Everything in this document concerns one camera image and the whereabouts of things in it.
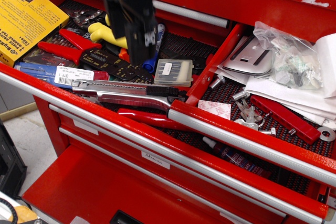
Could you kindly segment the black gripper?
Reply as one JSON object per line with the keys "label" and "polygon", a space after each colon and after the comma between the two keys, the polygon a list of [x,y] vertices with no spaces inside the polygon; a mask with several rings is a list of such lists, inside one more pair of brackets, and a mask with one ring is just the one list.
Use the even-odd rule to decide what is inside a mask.
{"label": "black gripper", "polygon": [[126,37],[130,62],[153,58],[158,33],[153,0],[104,0],[104,6],[114,37]]}

